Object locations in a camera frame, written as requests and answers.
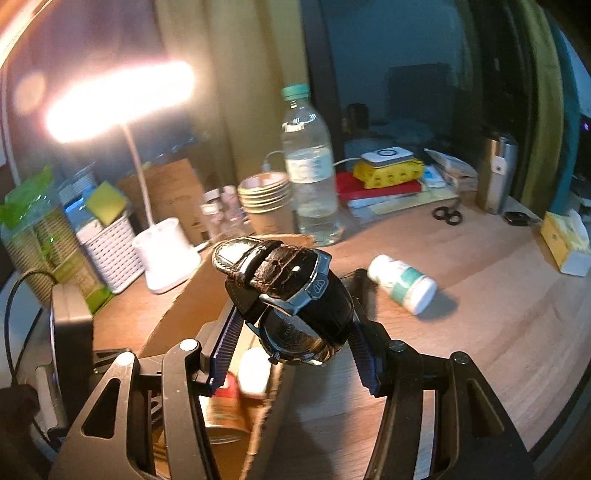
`watch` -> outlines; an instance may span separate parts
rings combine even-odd
[[[323,365],[347,341],[355,311],[330,260],[279,240],[236,238],[215,248],[228,295],[271,362]]]

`plastic bottle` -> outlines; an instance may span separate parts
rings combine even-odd
[[[313,235],[319,247],[332,245],[342,229],[329,131],[308,100],[306,84],[286,87],[282,94],[289,106],[281,139],[300,232]]]
[[[432,278],[387,255],[372,260],[368,277],[413,315],[422,313],[437,292],[437,283]]]

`yellow box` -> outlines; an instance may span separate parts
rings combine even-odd
[[[362,160],[355,164],[353,177],[361,180],[365,189],[381,189],[417,180],[424,171],[425,165],[416,158],[380,168],[372,167]]]
[[[591,268],[591,249],[579,245],[577,236],[565,219],[566,217],[546,212],[542,237],[562,273],[584,277]]]

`wall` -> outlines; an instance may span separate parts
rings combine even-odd
[[[18,274],[13,274],[5,287],[0,291],[0,328],[4,332],[4,309],[8,293],[18,278]],[[16,362],[18,354],[22,348],[22,342],[27,336],[31,323],[33,322],[40,305],[35,295],[25,284],[17,292],[12,304],[12,315],[10,317],[10,350],[12,361]],[[4,335],[0,343],[0,388],[10,385],[10,373],[6,360],[6,350],[4,349]]]
[[[425,63],[462,67],[462,24],[445,0],[322,0],[341,106],[365,103],[386,117],[388,69]]]

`scissors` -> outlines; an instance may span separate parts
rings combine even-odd
[[[462,201],[458,198],[450,207],[437,207],[433,210],[433,218],[437,220],[445,220],[448,225],[460,225],[464,221],[464,216],[458,212],[457,208]]]

